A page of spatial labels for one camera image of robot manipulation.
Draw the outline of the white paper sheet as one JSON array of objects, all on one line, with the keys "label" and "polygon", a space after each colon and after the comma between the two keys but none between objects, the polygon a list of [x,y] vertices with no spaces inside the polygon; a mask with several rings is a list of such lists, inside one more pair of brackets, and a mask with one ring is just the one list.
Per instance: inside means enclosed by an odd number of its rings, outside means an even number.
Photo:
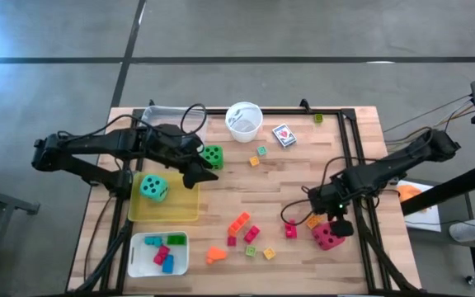
[{"label": "white paper sheet", "polygon": [[[432,188],[430,185],[417,183],[413,181],[399,181],[397,186],[412,185],[424,191]],[[404,217],[406,226],[411,229],[425,230],[431,232],[441,232],[440,216],[438,206],[431,206],[427,209],[417,211],[414,214],[406,215]]]}]

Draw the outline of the white plastic bin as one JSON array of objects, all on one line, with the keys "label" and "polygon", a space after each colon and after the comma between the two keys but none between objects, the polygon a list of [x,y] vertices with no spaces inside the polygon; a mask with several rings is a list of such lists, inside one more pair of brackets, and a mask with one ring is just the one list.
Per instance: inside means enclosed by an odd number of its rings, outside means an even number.
[{"label": "white plastic bin", "polygon": [[[187,237],[186,245],[167,245],[167,236],[184,234]],[[174,268],[172,274],[162,272],[162,266],[153,262],[158,247],[144,243],[146,236],[158,236],[162,238],[162,245],[170,248],[169,254],[174,256]],[[137,233],[130,240],[128,274],[130,277],[155,277],[155,276],[181,276],[189,268],[189,239],[185,232],[160,232],[160,233]]]}]

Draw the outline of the translucent white cup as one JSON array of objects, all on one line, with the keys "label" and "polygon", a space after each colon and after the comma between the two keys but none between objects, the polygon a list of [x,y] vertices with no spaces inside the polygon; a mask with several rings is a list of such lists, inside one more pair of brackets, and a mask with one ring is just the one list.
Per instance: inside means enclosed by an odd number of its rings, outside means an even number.
[{"label": "translucent white cup", "polygon": [[225,125],[233,139],[239,143],[254,140],[263,122],[261,108],[248,101],[240,101],[227,109]]}]

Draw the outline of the angled orange brick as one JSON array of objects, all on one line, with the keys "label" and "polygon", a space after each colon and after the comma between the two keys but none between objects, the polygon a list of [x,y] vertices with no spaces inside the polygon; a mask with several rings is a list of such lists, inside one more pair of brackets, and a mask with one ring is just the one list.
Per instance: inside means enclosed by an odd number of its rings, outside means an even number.
[{"label": "angled orange brick", "polygon": [[205,261],[208,265],[216,261],[224,260],[227,257],[227,252],[215,246],[211,246],[206,253]]}]

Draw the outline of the yellow translucent tray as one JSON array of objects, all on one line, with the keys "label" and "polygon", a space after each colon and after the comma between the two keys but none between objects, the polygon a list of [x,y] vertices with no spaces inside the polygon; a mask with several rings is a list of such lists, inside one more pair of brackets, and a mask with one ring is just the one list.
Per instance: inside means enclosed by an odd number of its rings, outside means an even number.
[{"label": "yellow translucent tray", "polygon": [[200,187],[191,190],[183,185],[179,172],[159,172],[168,182],[168,193],[163,201],[155,201],[141,193],[141,185],[150,176],[149,172],[134,175],[129,203],[128,218],[132,222],[183,222],[198,219]]}]

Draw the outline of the orange crumpled object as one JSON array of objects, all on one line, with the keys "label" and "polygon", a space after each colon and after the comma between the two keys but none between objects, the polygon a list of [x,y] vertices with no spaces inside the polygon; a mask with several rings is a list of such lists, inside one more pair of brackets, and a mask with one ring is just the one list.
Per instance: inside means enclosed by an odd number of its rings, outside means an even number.
[{"label": "orange crumpled object", "polygon": [[410,200],[412,197],[422,193],[421,189],[409,184],[397,186],[397,190],[399,192],[399,200],[401,202]]}]

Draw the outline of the teal foam die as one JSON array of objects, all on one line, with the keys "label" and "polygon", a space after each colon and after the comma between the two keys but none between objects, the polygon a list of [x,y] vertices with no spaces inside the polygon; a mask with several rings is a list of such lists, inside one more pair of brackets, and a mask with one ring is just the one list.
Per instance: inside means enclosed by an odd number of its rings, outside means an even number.
[{"label": "teal foam die", "polygon": [[157,175],[145,176],[139,186],[139,193],[154,202],[163,202],[168,191],[168,181]]}]

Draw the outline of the clear plastic bin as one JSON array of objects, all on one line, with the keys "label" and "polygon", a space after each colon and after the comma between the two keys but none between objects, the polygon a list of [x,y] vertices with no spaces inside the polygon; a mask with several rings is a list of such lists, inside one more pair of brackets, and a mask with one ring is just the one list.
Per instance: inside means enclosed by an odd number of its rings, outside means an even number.
[{"label": "clear plastic bin", "polygon": [[149,106],[143,112],[142,121],[160,130],[164,129],[170,135],[195,134],[201,141],[205,141],[208,114],[200,106]]}]

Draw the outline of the pink foam die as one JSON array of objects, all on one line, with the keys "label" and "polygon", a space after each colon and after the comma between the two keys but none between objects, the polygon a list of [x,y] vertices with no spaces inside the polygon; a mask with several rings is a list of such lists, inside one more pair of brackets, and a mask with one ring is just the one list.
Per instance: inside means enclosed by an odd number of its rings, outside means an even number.
[{"label": "pink foam die", "polygon": [[318,224],[312,229],[312,236],[324,251],[331,250],[345,242],[345,238],[332,232],[331,224]]}]

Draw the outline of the black slanted beam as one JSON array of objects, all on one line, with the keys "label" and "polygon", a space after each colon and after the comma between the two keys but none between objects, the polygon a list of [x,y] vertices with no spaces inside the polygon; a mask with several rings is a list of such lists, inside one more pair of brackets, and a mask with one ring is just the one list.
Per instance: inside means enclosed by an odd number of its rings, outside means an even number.
[{"label": "black slanted beam", "polygon": [[475,189],[475,168],[401,203],[404,215],[438,205]]}]

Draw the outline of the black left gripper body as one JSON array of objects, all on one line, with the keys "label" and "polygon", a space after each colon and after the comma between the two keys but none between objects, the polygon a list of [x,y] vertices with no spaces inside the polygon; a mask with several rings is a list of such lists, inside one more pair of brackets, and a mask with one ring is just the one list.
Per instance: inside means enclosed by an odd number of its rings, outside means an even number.
[{"label": "black left gripper body", "polygon": [[197,134],[183,134],[177,125],[156,125],[148,128],[144,138],[144,157],[181,173],[201,173],[205,169],[198,151],[202,145]]}]

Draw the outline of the heart print card box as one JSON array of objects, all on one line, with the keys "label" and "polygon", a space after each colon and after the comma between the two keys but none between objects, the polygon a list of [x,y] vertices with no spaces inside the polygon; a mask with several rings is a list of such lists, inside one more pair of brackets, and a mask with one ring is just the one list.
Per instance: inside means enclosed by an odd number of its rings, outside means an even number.
[{"label": "heart print card box", "polygon": [[284,148],[295,144],[297,141],[294,133],[290,130],[287,124],[275,127],[272,132]]}]

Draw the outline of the person's foot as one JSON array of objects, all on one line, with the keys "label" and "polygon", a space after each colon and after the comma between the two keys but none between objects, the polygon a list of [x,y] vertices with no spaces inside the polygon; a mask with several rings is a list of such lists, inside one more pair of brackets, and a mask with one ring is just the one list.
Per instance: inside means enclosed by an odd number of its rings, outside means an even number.
[{"label": "person's foot", "polygon": [[475,241],[475,219],[452,224],[449,227],[449,235],[459,243]]}]

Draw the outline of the long orange brick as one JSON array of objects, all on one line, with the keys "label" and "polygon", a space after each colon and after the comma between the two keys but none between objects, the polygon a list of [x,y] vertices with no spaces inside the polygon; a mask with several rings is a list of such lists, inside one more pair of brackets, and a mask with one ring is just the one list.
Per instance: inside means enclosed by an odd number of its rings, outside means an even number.
[{"label": "long orange brick", "polygon": [[229,226],[228,226],[228,236],[236,237],[239,230],[247,223],[250,219],[250,214],[246,211],[242,212]]}]

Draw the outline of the green foam die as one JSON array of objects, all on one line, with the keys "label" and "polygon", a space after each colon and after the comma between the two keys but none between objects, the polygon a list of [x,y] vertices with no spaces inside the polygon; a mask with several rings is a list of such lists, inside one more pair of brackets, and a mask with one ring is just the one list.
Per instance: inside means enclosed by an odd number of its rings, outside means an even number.
[{"label": "green foam die", "polygon": [[201,156],[208,161],[214,170],[223,168],[223,148],[218,145],[207,145],[201,152]]}]

